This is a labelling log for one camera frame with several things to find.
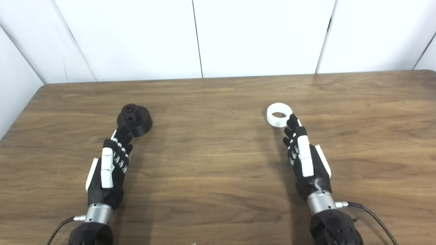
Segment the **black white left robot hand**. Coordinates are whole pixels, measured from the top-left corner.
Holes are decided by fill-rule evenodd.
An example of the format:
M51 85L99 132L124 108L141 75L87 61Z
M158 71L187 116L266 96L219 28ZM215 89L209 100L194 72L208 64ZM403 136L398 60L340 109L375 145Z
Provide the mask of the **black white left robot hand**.
M103 142L101 156L94 158L88 173L85 190L88 205L102 203L117 209L124 197L124 180L133 149L132 136L127 127L118 127Z

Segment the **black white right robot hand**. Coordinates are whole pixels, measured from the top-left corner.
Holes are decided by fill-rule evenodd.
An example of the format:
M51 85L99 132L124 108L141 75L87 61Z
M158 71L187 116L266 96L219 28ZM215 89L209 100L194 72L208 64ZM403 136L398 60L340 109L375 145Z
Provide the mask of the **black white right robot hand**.
M296 191L304 200L316 191L332 192L331 169L320 145L310 143L306 128L291 114L284 129L283 143L296 177Z

